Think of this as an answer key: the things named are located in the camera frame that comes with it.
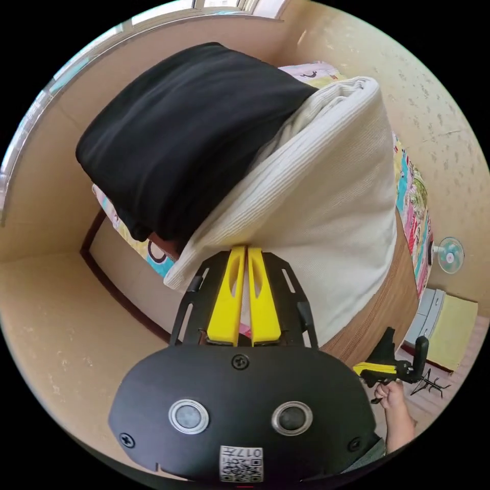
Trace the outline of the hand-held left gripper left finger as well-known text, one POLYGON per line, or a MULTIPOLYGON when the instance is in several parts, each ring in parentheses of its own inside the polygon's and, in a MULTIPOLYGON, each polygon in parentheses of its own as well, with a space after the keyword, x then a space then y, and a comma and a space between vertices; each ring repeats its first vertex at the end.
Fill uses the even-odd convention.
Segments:
POLYGON ((231 249, 207 328, 212 344, 236 344, 241 324, 246 247, 231 249))

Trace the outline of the person's right hand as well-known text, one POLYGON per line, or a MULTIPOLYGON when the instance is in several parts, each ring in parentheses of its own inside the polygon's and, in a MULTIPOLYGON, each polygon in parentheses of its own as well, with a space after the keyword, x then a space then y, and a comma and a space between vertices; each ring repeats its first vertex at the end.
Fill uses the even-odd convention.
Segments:
POLYGON ((404 387, 400 381, 391 381, 388 384, 379 383, 374 395, 384 410, 401 409, 406 405, 404 387))

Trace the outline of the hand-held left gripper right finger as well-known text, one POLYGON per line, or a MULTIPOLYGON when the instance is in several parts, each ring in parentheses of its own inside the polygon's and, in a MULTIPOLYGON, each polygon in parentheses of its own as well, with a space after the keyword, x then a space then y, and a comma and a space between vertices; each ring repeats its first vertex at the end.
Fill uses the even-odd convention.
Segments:
POLYGON ((277 343, 281 328, 262 250, 248 248, 249 304, 252 345, 277 343))

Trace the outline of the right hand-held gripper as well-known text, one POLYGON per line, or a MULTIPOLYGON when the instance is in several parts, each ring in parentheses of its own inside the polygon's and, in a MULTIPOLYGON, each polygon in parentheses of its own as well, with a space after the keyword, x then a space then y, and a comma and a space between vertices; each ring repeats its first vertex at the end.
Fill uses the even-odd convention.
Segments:
POLYGON ((367 387, 400 380, 415 384, 422 379, 422 337, 415 341, 413 362, 395 359, 394 329, 387 328, 366 361, 352 367, 367 387))

